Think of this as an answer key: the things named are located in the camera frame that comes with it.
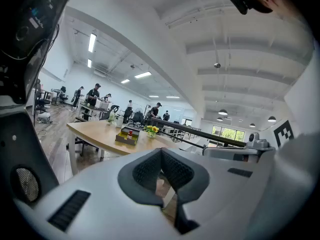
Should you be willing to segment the ceiling light panels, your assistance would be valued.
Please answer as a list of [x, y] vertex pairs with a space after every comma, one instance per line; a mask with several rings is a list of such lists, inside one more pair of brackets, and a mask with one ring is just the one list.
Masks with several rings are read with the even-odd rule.
[[110, 36], [91, 33], [87, 65], [148, 99], [179, 99], [174, 88], [148, 63]]

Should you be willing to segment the white box appliance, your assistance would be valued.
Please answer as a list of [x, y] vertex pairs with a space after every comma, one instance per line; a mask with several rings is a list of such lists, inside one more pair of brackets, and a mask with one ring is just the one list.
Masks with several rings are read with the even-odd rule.
[[110, 106], [109, 102], [104, 102], [100, 100], [97, 100], [95, 104], [96, 109], [105, 110], [105, 111], [108, 110], [109, 106]]

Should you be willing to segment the white floor device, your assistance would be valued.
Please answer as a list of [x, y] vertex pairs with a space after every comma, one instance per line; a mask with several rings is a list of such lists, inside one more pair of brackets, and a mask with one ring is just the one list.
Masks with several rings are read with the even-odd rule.
[[43, 124], [49, 124], [51, 122], [51, 114], [49, 112], [39, 113], [37, 121]]

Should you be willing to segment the black and white machine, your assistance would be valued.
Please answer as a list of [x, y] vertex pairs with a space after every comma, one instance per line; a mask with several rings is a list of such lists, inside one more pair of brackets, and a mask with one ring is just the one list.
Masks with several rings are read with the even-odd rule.
[[68, 0], [0, 0], [0, 187], [34, 207], [58, 180], [26, 104]]

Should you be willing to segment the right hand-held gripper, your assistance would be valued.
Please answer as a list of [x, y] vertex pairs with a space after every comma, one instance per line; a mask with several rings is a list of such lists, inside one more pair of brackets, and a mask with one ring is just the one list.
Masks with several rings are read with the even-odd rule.
[[[278, 150], [294, 138], [290, 121], [281, 120], [266, 130], [251, 133], [246, 148], [256, 150], [260, 157], [265, 152]], [[247, 150], [243, 148], [206, 147], [202, 150], [202, 155], [223, 160], [243, 161], [247, 155]]]

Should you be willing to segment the black stair railing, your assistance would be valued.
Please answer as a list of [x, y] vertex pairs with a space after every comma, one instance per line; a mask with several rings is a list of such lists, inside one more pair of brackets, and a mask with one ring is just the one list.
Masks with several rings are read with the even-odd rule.
[[158, 128], [160, 126], [163, 126], [163, 127], [166, 126], [167, 128], [172, 128], [173, 133], [168, 133], [163, 130], [160, 130], [159, 132], [161, 134], [164, 134], [164, 135], [172, 138], [172, 139], [178, 140], [179, 142], [191, 144], [193, 146], [196, 146], [197, 148], [203, 149], [204, 144], [199, 145], [199, 144], [191, 142], [191, 139], [194, 139], [195, 137], [204, 138], [208, 141], [214, 141], [214, 142], [217, 142], [218, 144], [221, 143], [221, 144], [223, 144], [224, 148], [228, 148], [228, 147], [244, 148], [246, 146], [245, 142], [241, 142], [241, 141], [213, 135], [210, 133], [206, 133], [206, 132], [201, 131], [198, 128], [184, 126], [179, 123], [168, 122], [168, 121], [164, 121], [164, 120], [154, 118], [154, 117], [151, 118], [150, 122]]

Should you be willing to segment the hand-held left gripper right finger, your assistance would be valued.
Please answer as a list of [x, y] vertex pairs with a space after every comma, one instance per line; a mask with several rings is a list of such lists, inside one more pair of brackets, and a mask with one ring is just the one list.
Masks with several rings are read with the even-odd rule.
[[177, 195], [173, 232], [161, 240], [247, 240], [252, 217], [266, 188], [274, 151], [258, 162], [195, 155], [162, 148], [162, 161], [175, 166], [170, 178]]

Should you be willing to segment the black box with yellow tray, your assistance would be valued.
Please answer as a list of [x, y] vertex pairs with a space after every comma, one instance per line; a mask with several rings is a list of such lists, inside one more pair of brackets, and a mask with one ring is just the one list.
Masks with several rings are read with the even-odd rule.
[[[127, 136], [130, 130], [133, 130], [133, 139], [127, 139]], [[140, 131], [138, 129], [125, 126], [121, 129], [120, 133], [116, 135], [115, 140], [117, 142], [135, 146], [139, 138], [139, 133]]]

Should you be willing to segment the sunflower bouquet in vase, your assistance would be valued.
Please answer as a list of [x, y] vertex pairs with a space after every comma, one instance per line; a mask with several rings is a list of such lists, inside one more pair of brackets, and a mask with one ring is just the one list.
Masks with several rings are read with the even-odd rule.
[[147, 136], [149, 138], [155, 138], [156, 133], [158, 133], [159, 128], [156, 126], [152, 126], [152, 125], [146, 125], [144, 127], [144, 131], [147, 133]]

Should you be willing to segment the window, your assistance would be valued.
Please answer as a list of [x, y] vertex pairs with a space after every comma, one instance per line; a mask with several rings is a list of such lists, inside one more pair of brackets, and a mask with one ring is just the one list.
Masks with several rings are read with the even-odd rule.
[[223, 137], [229, 140], [235, 140], [242, 142], [245, 138], [245, 132], [241, 130], [225, 128], [221, 126], [214, 125], [212, 128], [212, 134]]

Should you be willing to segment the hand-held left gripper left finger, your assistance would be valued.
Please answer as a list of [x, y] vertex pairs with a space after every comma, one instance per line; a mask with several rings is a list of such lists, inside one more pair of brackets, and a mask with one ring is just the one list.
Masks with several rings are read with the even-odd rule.
[[[119, 187], [121, 168], [147, 151], [96, 163], [52, 189], [34, 207], [15, 199], [26, 221], [48, 240], [174, 240], [180, 233], [163, 215], [159, 206], [131, 200]], [[88, 199], [66, 231], [49, 223], [49, 218], [76, 191]]]

